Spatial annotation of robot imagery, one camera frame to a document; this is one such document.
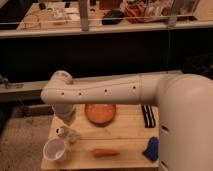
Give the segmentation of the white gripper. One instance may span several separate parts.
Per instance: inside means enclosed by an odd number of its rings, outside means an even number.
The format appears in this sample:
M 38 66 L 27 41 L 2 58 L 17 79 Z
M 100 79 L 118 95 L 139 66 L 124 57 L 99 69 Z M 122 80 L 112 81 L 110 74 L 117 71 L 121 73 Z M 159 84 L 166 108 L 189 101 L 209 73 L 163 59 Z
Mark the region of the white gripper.
M 54 114 L 66 125 L 70 126 L 75 120 L 76 107 L 72 104 L 55 104 L 52 106 Z

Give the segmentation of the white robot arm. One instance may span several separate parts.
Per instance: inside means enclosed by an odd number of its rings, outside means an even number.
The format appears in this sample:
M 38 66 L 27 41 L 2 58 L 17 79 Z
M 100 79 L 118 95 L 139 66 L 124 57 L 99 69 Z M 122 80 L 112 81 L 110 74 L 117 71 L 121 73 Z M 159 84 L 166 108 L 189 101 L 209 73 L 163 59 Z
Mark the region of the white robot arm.
M 213 80 L 196 74 L 146 73 L 74 84 L 57 71 L 43 102 L 67 115 L 72 104 L 144 104 L 159 111 L 159 171 L 213 171 Z

